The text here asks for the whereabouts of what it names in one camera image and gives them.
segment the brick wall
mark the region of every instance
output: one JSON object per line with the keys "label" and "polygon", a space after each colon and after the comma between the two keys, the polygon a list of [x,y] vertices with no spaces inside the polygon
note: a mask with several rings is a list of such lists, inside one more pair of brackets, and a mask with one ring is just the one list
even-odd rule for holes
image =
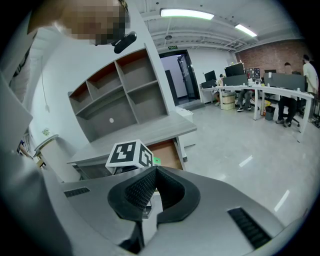
{"label": "brick wall", "polygon": [[241,60],[245,68],[260,68],[261,76],[265,70],[285,72],[285,63],[289,62],[293,71],[303,74],[303,55],[312,55],[303,40],[286,40],[263,44],[236,53],[238,62]]}

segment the gray shelf unit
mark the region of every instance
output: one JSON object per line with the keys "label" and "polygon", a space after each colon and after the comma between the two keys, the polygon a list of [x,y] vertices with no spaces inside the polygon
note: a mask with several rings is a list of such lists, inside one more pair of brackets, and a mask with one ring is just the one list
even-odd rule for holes
{"label": "gray shelf unit", "polygon": [[125,127],[168,115],[146,49],[104,66],[68,96],[90,142]]}

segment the polished concrete floor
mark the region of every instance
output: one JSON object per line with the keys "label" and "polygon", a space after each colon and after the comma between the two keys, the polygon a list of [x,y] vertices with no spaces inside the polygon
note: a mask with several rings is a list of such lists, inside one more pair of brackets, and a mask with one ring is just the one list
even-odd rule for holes
{"label": "polished concrete floor", "polygon": [[285,226],[308,213],[320,187],[320,129],[308,123],[299,143],[296,123],[254,121],[253,109],[209,104],[192,112],[197,143],[185,148],[187,171],[234,186]]}

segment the ceiling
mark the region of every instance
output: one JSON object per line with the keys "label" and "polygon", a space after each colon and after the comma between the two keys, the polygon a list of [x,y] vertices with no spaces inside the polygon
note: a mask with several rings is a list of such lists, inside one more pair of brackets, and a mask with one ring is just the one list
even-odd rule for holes
{"label": "ceiling", "polygon": [[[158,51],[168,46],[237,52],[302,35],[276,0],[134,0]],[[160,8],[182,8],[214,14],[212,20],[161,17]],[[258,36],[235,28],[241,24]],[[165,40],[167,35],[172,39]]]}

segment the doorway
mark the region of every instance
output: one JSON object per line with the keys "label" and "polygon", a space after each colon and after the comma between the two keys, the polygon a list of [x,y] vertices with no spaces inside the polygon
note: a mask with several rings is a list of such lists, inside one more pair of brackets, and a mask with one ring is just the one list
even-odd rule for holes
{"label": "doorway", "polygon": [[170,86],[174,104],[184,106],[199,101],[199,88],[186,50],[159,54]]}

